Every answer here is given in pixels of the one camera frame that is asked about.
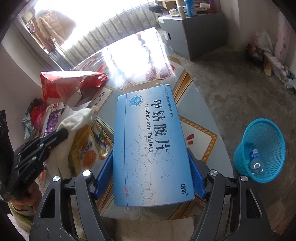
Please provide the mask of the person left hand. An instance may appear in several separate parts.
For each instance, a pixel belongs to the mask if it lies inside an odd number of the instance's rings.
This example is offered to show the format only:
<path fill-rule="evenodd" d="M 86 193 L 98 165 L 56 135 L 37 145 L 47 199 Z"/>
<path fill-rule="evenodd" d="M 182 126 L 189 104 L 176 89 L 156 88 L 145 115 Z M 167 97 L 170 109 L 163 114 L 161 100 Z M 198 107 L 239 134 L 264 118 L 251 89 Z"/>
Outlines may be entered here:
<path fill-rule="evenodd" d="M 34 182 L 29 187 L 27 195 L 20 197 L 18 200 L 11 199 L 11 203 L 17 210 L 27 210 L 27 207 L 31 207 L 33 211 L 36 211 L 41 199 L 42 194 L 39 186 Z"/>

